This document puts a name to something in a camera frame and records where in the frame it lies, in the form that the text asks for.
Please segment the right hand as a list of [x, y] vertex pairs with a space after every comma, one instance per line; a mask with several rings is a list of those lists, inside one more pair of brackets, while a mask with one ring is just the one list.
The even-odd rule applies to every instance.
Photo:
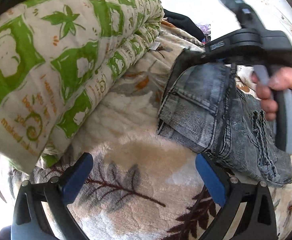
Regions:
[[265, 111], [266, 119], [268, 121], [275, 120], [278, 105], [273, 99], [271, 99], [271, 90], [292, 90], [292, 68], [281, 68], [270, 78], [267, 85], [261, 84], [255, 72], [252, 73], [251, 79], [252, 82], [256, 84], [256, 94], [261, 100], [261, 108]]

